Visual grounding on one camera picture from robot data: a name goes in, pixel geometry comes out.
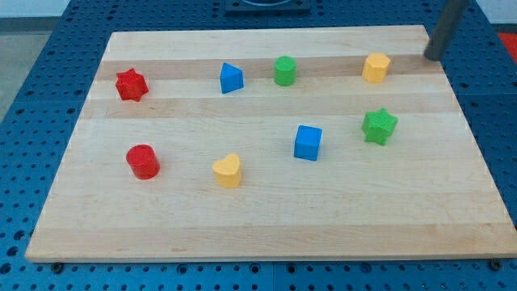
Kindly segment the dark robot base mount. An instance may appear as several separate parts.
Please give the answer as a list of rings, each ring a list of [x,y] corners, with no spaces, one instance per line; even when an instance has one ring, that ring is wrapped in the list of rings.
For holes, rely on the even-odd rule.
[[[308,12],[310,0],[225,0],[225,13]]]

